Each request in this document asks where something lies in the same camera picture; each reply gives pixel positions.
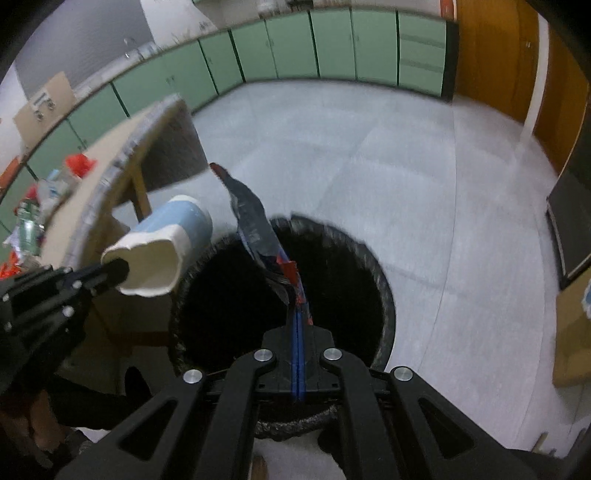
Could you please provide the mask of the blue white paper cup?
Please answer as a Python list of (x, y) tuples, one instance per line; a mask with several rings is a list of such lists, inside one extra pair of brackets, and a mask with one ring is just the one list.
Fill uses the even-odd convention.
[(127, 277), (117, 286), (120, 293), (163, 296), (211, 244), (212, 231), (204, 206), (193, 197), (176, 195), (106, 248), (101, 262), (127, 263)]

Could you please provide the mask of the red blue snack wrapper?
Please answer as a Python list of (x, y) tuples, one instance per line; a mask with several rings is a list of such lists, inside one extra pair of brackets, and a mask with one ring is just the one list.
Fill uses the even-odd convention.
[(263, 203), (248, 186), (233, 178), (228, 170), (217, 163), (209, 164), (214, 175), (228, 191), (230, 207), (238, 222), (238, 235), (245, 250), (263, 269), (263, 275), (286, 305), (293, 305), (304, 325), (312, 325), (310, 305), (304, 293), (297, 264), (287, 256), (286, 250), (266, 217)]

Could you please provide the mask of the pile of mixed trash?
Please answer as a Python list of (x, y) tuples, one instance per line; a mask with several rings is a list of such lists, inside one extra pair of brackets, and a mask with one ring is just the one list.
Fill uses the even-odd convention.
[(46, 230), (57, 209), (75, 192), (97, 164), (82, 153), (69, 155), (60, 169), (34, 183), (16, 205), (16, 226), (3, 242), (10, 248), (1, 264), (1, 279), (32, 270), (39, 264)]

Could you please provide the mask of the black lined trash bin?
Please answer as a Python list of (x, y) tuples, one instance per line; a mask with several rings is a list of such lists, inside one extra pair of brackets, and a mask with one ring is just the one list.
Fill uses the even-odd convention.
[[(396, 307), (388, 278), (372, 250), (331, 224), (301, 215), (270, 221), (297, 264), (315, 327), (367, 367), (386, 368), (394, 346)], [(208, 246), (182, 277), (168, 326), (168, 357), (176, 374), (228, 370), (287, 326), (288, 308), (238, 234)]]

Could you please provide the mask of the green lower kitchen cabinets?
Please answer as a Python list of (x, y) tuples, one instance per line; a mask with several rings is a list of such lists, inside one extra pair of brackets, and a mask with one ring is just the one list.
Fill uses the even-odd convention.
[(1, 190), (1, 232), (28, 188), (111, 128), (172, 93), (197, 111), (243, 83), (287, 79), (360, 81), (449, 100), (454, 95), (459, 26), (408, 11), (321, 8), (184, 42), (102, 81), (51, 122)]

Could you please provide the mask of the beige cloth covered table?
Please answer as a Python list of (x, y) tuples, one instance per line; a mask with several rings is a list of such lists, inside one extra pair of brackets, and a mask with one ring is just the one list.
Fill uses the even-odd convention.
[(86, 151), (96, 162), (53, 214), (39, 263), (74, 270), (100, 258), (114, 236), (112, 210), (135, 200), (147, 215), (147, 194), (200, 174), (207, 167), (197, 129), (178, 94), (119, 123)]

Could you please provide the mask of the cardboard panel with white holder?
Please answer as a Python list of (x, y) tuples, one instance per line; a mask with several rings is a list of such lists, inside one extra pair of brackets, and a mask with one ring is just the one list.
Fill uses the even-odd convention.
[(13, 117), (25, 150), (35, 147), (77, 103), (64, 72), (52, 77)]

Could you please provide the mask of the grey window blind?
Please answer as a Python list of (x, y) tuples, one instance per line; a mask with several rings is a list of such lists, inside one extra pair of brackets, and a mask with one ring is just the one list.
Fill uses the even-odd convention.
[(15, 69), (26, 97), (63, 72), (76, 87), (153, 40), (139, 0), (63, 2), (20, 50)]

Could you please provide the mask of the cardboard box with blue cloth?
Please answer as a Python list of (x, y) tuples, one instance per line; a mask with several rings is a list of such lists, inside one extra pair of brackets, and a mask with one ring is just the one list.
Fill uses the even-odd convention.
[(553, 384), (565, 388), (590, 380), (590, 270), (556, 299)]

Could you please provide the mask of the black glass cabinet appliance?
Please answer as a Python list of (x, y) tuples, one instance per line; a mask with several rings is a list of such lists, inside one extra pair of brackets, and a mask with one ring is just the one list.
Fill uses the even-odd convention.
[(570, 162), (547, 199), (564, 290), (590, 266), (590, 162)]

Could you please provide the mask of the brown wooden door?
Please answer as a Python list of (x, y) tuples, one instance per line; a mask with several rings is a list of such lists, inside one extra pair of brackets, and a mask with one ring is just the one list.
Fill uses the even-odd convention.
[(457, 7), (456, 92), (523, 123), (537, 73), (538, 13), (518, 0), (465, 0)]
[(534, 134), (557, 174), (574, 150), (587, 110), (590, 84), (577, 59), (552, 27), (544, 95)]

